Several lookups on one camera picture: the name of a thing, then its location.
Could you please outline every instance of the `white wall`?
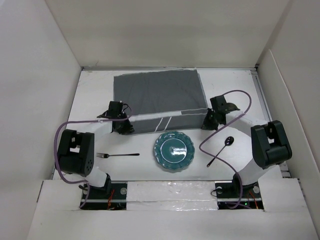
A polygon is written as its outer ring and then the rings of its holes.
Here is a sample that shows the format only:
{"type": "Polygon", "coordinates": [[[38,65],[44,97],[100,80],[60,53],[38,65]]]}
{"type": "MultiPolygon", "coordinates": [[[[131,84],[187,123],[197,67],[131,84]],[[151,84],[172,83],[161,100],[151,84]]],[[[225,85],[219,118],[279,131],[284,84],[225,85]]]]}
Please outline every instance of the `white wall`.
{"type": "Polygon", "coordinates": [[[44,0],[0,0],[0,239],[24,240],[81,68],[44,0]]]}
{"type": "Polygon", "coordinates": [[[81,66],[254,67],[288,0],[46,0],[81,66]]]}
{"type": "Polygon", "coordinates": [[[258,69],[274,118],[285,124],[293,158],[320,233],[320,1],[293,0],[292,7],[258,69]]]}

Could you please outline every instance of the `screw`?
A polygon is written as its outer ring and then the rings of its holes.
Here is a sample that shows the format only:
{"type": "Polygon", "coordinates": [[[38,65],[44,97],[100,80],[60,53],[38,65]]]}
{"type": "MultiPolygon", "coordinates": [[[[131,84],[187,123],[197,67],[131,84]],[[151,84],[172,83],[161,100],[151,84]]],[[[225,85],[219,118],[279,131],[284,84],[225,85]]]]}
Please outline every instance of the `screw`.
{"type": "Polygon", "coordinates": [[[121,189],[120,189],[120,193],[121,193],[122,195],[127,194],[127,189],[126,189],[125,187],[121,188],[121,189]]]}
{"type": "Polygon", "coordinates": [[[222,187],[218,186],[216,189],[215,189],[215,192],[217,194],[222,194],[222,187]]]}
{"type": "Polygon", "coordinates": [[[253,192],[254,192],[255,194],[260,193],[260,188],[259,188],[258,186],[254,186],[254,187],[253,187],[253,192]]]}

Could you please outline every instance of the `white table surface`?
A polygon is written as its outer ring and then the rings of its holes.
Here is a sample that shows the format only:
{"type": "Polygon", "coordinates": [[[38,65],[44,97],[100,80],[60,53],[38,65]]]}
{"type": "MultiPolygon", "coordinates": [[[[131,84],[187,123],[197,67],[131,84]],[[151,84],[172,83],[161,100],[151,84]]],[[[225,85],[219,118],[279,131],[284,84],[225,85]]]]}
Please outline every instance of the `white table surface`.
{"type": "MultiPolygon", "coordinates": [[[[243,69],[197,69],[208,106],[210,98],[230,90],[244,90],[252,97],[252,106],[248,114],[265,119],[258,98],[255,83],[250,70],[243,69]]],[[[82,71],[74,96],[69,121],[93,120],[108,109],[112,101],[114,76],[151,72],[150,70],[104,70],[82,71]]],[[[240,92],[225,96],[227,102],[232,102],[241,110],[248,106],[248,97],[240,92]]],[[[68,129],[79,129],[85,124],[69,124],[68,129]]],[[[207,163],[211,157],[199,150],[200,143],[212,132],[200,129],[181,130],[194,143],[195,155],[191,164],[182,170],[171,171],[161,167],[153,155],[156,139],[161,133],[134,134],[130,136],[118,133],[106,134],[95,143],[95,151],[107,154],[140,153],[140,156],[95,158],[95,166],[108,173],[113,181],[178,181],[178,180],[230,180],[234,172],[222,162],[216,160],[211,167],[207,163]]],[[[204,149],[217,153],[224,145],[226,137],[233,136],[232,146],[226,147],[220,157],[232,164],[237,171],[241,170],[252,158],[251,139],[235,128],[227,127],[213,137],[204,149]]],[[[57,172],[53,179],[59,179],[57,172]]]]}

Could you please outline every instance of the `robotic arm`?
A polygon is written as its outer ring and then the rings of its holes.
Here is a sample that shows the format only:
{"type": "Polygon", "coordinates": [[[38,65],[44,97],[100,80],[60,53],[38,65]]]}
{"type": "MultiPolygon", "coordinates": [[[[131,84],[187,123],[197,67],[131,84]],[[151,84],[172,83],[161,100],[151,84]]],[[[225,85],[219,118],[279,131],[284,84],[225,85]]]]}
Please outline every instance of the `robotic arm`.
{"type": "MultiPolygon", "coordinates": [[[[235,104],[227,103],[223,95],[213,97],[210,101],[212,109],[208,109],[202,129],[217,130],[219,124],[226,125],[244,114],[235,104]]],[[[253,186],[275,165],[292,157],[292,150],[280,121],[267,122],[245,114],[232,127],[251,137],[253,158],[238,172],[244,189],[253,186]]],[[[233,185],[236,188],[239,186],[237,178],[235,174],[233,185]]]]}

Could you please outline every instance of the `plastic wrap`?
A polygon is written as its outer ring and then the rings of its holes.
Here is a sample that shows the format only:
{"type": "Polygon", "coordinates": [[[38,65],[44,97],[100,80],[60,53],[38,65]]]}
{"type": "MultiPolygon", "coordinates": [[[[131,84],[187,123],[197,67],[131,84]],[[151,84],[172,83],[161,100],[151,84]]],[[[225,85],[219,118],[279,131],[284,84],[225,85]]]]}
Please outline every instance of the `plastic wrap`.
{"type": "Polygon", "coordinates": [[[127,187],[127,210],[211,211],[218,210],[210,193],[213,181],[131,181],[127,187]]]}

